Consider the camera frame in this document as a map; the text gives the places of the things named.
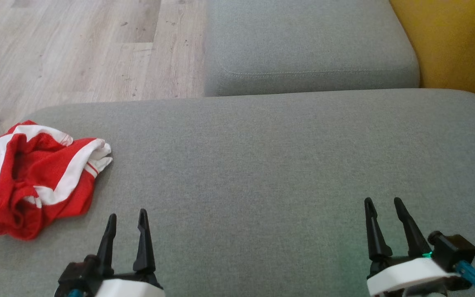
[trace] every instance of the gray couch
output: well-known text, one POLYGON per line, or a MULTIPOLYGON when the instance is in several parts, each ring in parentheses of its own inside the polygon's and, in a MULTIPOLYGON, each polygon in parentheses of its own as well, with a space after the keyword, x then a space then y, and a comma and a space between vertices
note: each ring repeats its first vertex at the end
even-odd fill
POLYGON ((206 96, 417 88, 388 0, 212 0, 206 96))

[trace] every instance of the red fabric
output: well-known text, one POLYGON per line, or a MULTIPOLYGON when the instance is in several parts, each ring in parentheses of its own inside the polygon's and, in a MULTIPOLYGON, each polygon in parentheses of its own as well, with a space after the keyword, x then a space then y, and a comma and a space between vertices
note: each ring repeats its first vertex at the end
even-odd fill
POLYGON ((48 129, 54 130, 55 136, 42 131, 31 135, 29 131, 39 127, 42 126, 32 121, 19 123, 0 137, 0 157, 3 156, 0 167, 0 235, 34 239, 56 218, 78 216, 89 210, 96 176, 83 170, 85 164, 90 166, 89 156, 77 164, 78 171, 68 171, 68 165, 86 145, 98 143, 97 148, 101 149, 107 144, 93 138, 73 141, 70 136, 52 128, 48 129), (16 133, 17 127, 27 132, 16 133), (56 195, 56 188, 64 174, 65 183, 78 182, 74 190, 66 191, 68 196, 61 199, 63 195, 56 195), (48 188, 46 192, 51 195, 40 197, 34 186, 48 188))

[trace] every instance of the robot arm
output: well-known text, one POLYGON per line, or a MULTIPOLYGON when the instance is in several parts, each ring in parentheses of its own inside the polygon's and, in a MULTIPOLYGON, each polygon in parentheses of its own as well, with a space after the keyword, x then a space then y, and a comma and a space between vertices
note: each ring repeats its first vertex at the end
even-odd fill
POLYGON ((475 269, 470 265, 475 257, 475 246, 461 235, 445 236, 432 232, 428 241, 408 213, 400 198, 394 199, 399 220, 403 223, 408 242, 408 255, 392 257, 377 222, 377 211, 371 198, 366 198, 366 229, 369 259, 372 261, 367 277, 371 296, 409 297, 434 293, 447 295, 448 291, 475 286, 475 269))
POLYGON ((117 233, 117 216, 109 216, 96 255, 88 255, 80 263, 70 263, 60 278, 54 297, 165 297, 155 276, 155 258, 149 231, 148 214, 140 210, 137 258, 133 273, 115 274, 111 267, 113 239, 117 233))

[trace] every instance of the wooden floor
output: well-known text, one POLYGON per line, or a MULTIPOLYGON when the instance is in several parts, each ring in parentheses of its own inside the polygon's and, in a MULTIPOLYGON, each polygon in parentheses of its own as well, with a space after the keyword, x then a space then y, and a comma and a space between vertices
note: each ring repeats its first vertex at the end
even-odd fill
POLYGON ((0 134, 68 103, 203 96, 207 0, 0 0, 0 134))

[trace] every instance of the yellow wall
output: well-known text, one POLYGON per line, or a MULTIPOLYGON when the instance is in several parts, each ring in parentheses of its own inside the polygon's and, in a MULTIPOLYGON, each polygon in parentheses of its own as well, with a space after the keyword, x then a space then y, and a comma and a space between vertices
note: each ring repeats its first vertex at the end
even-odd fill
POLYGON ((475 0, 390 0, 421 69, 421 87, 475 93, 475 0))

